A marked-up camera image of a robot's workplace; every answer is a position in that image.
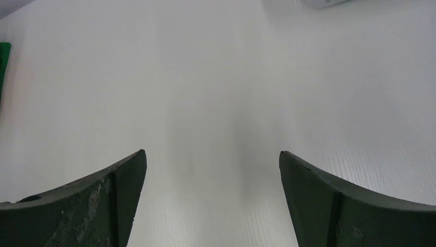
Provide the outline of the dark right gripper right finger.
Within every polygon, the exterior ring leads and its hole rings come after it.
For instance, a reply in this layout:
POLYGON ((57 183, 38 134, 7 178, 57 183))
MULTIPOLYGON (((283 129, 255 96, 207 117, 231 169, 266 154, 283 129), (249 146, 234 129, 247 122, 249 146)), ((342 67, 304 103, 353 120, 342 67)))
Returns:
POLYGON ((280 153, 299 246, 435 246, 435 207, 371 191, 280 153))

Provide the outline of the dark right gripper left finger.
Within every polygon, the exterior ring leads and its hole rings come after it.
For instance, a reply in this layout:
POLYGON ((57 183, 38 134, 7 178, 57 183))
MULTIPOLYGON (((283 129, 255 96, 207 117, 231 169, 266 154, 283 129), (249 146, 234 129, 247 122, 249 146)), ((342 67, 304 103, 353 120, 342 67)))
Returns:
POLYGON ((58 188, 1 203, 1 246, 126 246, 146 170, 141 149, 58 188))

